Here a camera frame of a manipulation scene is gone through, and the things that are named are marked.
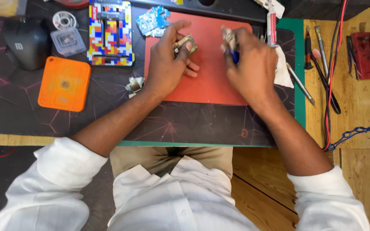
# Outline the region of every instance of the orange silicone pad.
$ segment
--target orange silicone pad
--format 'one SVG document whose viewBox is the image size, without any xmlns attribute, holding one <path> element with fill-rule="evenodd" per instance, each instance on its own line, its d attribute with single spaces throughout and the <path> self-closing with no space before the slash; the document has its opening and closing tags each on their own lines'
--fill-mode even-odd
<svg viewBox="0 0 370 231">
<path fill-rule="evenodd" d="M 39 90 L 38 104 L 66 111 L 85 107 L 91 66 L 85 62 L 48 57 Z"/>
<path fill-rule="evenodd" d="M 184 76 L 178 87 L 165 100 L 207 104 L 248 105 L 244 98 L 230 85 L 225 75 L 225 60 L 219 46 L 223 43 L 221 35 L 222 25 L 230 29 L 246 27 L 252 32 L 250 25 L 248 23 L 176 12 L 171 12 L 169 19 L 171 22 L 182 19 L 192 21 L 191 27 L 181 29 L 179 33 L 185 35 L 191 33 L 194 37 L 198 51 L 191 58 L 201 69 L 198 71 L 198 77 L 196 78 Z M 145 78 L 148 76 L 151 47 L 158 41 L 159 38 L 146 38 Z"/>
</svg>

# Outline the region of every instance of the white shirt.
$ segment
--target white shirt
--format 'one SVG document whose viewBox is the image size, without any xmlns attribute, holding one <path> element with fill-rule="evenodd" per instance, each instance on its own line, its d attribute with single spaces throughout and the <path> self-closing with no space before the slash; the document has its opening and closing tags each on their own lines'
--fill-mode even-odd
<svg viewBox="0 0 370 231">
<path fill-rule="evenodd" d="M 55 139 L 34 154 L 37 161 L 6 193 L 0 231 L 79 231 L 89 215 L 79 191 L 107 158 L 69 138 Z M 296 230 L 370 230 L 363 205 L 338 166 L 316 176 L 288 178 L 298 192 Z M 235 208 L 229 178 L 190 157 L 163 177 L 141 165 L 123 172 L 113 182 L 113 197 L 116 211 L 109 231 L 259 230 Z"/>
</svg>

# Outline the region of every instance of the green cutting mat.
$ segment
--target green cutting mat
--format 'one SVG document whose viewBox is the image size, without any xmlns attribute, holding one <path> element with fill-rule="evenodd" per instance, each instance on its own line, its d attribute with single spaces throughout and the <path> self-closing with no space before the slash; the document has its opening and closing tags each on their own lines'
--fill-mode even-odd
<svg viewBox="0 0 370 231">
<path fill-rule="evenodd" d="M 278 29 L 290 30 L 295 34 L 295 73 L 299 79 L 305 83 L 305 51 L 303 38 L 303 19 L 281 18 L 276 25 Z M 305 94 L 295 83 L 295 118 L 306 128 L 305 113 Z M 171 143 L 155 141 L 121 141 L 119 146 L 234 146 L 234 147 L 263 147 L 257 145 L 223 145 L 223 144 L 190 144 L 190 143 Z"/>
</svg>

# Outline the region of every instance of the blue tool handle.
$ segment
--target blue tool handle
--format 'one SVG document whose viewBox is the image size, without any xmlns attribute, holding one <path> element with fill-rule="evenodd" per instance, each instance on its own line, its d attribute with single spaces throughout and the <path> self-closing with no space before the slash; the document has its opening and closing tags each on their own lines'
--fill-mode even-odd
<svg viewBox="0 0 370 231">
<path fill-rule="evenodd" d="M 235 64 L 239 62 L 239 52 L 235 50 L 229 50 L 229 53 L 232 55 L 232 60 Z"/>
</svg>

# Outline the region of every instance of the colorful pixel pattern holder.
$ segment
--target colorful pixel pattern holder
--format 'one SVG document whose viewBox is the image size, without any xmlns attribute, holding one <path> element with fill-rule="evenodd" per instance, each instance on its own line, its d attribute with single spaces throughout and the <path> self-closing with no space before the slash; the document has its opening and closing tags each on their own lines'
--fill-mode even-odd
<svg viewBox="0 0 370 231">
<path fill-rule="evenodd" d="M 102 20 L 97 19 L 98 12 L 120 12 L 125 14 L 125 19 L 119 21 L 119 38 L 117 37 L 116 21 L 107 20 L 105 29 L 105 47 L 102 41 Z M 107 58 L 94 57 L 94 55 L 126 55 L 129 58 Z M 92 65 L 107 66 L 132 66 L 135 61 L 135 55 L 132 52 L 132 23 L 131 23 L 131 3 L 122 1 L 120 4 L 97 3 L 90 0 L 89 5 L 89 50 L 87 52 L 88 60 Z"/>
</svg>

